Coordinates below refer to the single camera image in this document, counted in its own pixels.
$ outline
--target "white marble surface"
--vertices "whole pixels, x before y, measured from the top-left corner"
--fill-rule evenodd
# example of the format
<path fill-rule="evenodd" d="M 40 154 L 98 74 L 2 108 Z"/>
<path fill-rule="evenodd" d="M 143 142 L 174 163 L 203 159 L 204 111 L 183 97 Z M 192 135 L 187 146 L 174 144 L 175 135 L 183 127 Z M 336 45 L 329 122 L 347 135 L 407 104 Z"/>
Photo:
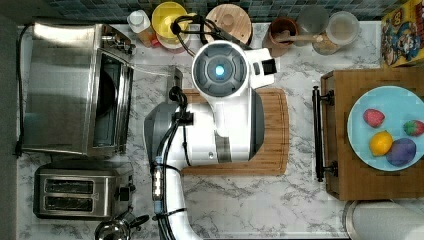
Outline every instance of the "white marble surface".
<path fill-rule="evenodd" d="M 255 24 L 251 46 L 259 48 L 268 24 Z M 331 56 L 321 56 L 311 46 L 292 47 L 277 60 L 279 72 L 271 87 L 287 96 L 290 118 L 289 162 L 284 175 L 185 176 L 184 193 L 190 223 L 203 238 L 343 238 L 341 216 L 345 202 L 328 195 L 315 179 L 312 87 L 334 69 L 375 68 L 379 57 L 379 23 L 361 22 L 359 39 Z M 198 49 L 199 42 L 190 45 Z M 143 119 L 165 100 L 166 65 L 177 65 L 190 87 L 191 57 L 163 49 L 139 47 L 133 62 L 147 71 L 136 72 L 133 83 L 127 153 L 116 156 L 131 161 L 135 170 L 136 214 L 153 216 L 149 165 L 142 141 Z M 98 222 L 42 220 L 32 213 L 35 170 L 50 161 L 43 154 L 25 154 L 18 168 L 19 239 L 94 239 Z M 150 220 L 133 239 L 159 239 Z"/>

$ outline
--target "wooden tray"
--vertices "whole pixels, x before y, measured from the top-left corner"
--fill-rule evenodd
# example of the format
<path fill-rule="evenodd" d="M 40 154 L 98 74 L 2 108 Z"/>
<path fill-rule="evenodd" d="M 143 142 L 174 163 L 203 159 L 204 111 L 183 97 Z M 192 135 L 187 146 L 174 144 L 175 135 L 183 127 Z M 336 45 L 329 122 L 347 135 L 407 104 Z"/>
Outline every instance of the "wooden tray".
<path fill-rule="evenodd" d="M 347 120 L 363 94 L 381 86 L 398 86 L 424 99 L 422 68 L 337 70 L 321 77 L 321 95 L 334 91 L 334 105 L 322 104 L 325 166 L 338 163 L 338 177 L 326 173 L 327 192 L 339 200 L 376 200 L 424 197 L 423 158 L 395 172 L 377 170 L 353 151 Z"/>

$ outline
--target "tray handle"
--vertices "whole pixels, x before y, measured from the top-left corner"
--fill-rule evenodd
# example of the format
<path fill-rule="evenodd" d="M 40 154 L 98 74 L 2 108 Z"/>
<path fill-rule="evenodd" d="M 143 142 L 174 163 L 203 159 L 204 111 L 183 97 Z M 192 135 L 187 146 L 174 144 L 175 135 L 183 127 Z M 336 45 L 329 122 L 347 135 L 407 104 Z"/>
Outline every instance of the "tray handle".
<path fill-rule="evenodd" d="M 334 91 L 330 90 L 326 95 L 321 96 L 318 86 L 314 86 L 312 90 L 312 103 L 314 110 L 314 138 L 315 138 L 315 172 L 318 182 L 322 182 L 324 172 L 329 172 L 333 176 L 338 176 L 338 165 L 336 161 L 331 163 L 331 166 L 324 167 L 324 159 L 322 152 L 322 133 L 321 133 L 321 101 L 330 106 L 334 105 Z"/>

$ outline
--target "bottle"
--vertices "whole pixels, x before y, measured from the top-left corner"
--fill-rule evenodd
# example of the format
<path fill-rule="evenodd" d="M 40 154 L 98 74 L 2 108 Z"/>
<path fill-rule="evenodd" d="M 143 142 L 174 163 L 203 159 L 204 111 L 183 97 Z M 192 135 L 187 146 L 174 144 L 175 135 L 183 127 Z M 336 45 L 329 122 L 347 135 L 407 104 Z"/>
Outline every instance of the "bottle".
<path fill-rule="evenodd" d="M 134 11 L 127 17 L 127 22 L 141 43 L 148 48 L 152 47 L 154 33 L 147 14 L 143 10 Z"/>

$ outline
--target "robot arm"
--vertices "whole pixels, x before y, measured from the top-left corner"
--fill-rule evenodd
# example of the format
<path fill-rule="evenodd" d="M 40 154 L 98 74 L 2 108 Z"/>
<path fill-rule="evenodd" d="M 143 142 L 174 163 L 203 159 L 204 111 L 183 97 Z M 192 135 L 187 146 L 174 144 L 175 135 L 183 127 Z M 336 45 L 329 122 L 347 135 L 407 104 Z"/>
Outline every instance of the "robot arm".
<path fill-rule="evenodd" d="M 200 239 L 188 222 L 182 168 L 248 161 L 259 150 L 264 114 L 253 89 L 274 82 L 272 61 L 267 49 L 244 52 L 227 41 L 207 44 L 194 58 L 192 77 L 208 103 L 187 104 L 177 89 L 179 104 L 162 103 L 146 117 L 152 195 L 165 239 Z"/>

